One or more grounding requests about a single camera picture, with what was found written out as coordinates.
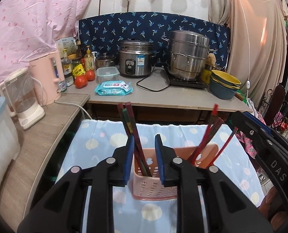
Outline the person's right hand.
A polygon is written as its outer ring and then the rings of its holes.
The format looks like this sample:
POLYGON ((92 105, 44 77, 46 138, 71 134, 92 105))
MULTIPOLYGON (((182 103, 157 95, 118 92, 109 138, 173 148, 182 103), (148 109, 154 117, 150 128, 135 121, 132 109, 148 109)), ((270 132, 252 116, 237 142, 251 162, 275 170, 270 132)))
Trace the person's right hand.
POLYGON ((273 186, 258 207, 259 212, 271 223, 274 231, 278 230, 288 218, 287 212, 276 207, 279 201, 280 195, 273 186))

